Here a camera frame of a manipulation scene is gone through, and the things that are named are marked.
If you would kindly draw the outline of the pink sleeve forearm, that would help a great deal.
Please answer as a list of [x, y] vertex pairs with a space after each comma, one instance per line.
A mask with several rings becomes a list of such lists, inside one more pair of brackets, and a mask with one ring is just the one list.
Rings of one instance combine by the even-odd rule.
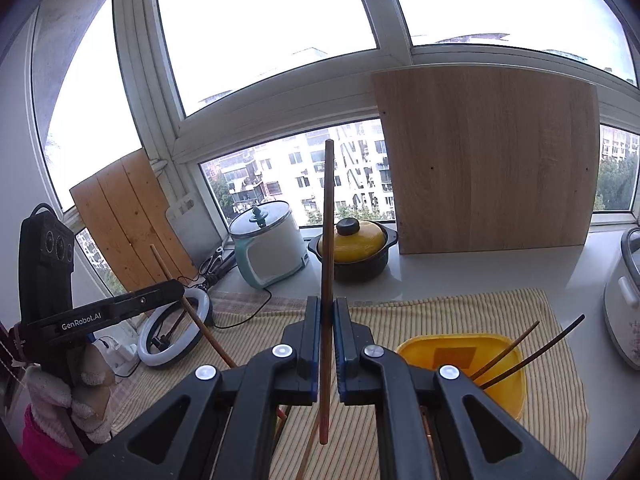
[[64, 479], [80, 464], [74, 450], [55, 442], [40, 429], [30, 404], [25, 410], [24, 423], [20, 452], [37, 479]]

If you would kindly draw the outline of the gloved left hand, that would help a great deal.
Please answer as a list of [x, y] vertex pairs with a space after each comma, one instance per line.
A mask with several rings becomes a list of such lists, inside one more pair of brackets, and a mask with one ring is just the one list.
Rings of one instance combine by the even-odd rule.
[[30, 396], [30, 412], [36, 427], [56, 444], [76, 450], [61, 414], [73, 422], [92, 444], [111, 440], [113, 410], [110, 405], [115, 375], [95, 344], [86, 344], [72, 357], [70, 386], [39, 365], [26, 368], [24, 381]]

